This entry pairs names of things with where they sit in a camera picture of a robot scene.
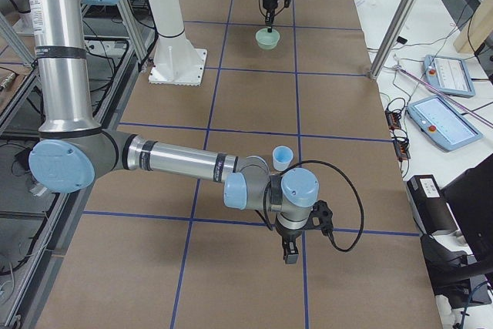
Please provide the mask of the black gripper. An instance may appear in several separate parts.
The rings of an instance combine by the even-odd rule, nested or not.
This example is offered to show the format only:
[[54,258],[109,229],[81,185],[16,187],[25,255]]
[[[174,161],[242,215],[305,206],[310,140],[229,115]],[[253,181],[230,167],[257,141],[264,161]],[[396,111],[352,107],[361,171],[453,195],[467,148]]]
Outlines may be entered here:
[[273,31],[273,19],[270,17],[271,15],[275,15],[278,0],[262,0],[263,9],[266,12],[265,15],[265,25],[267,26],[267,32]]
[[299,251],[296,245],[297,238],[301,236],[304,228],[289,229],[282,225],[278,220],[275,222],[276,232],[281,236],[283,248],[283,261],[285,264],[295,264],[299,257]]

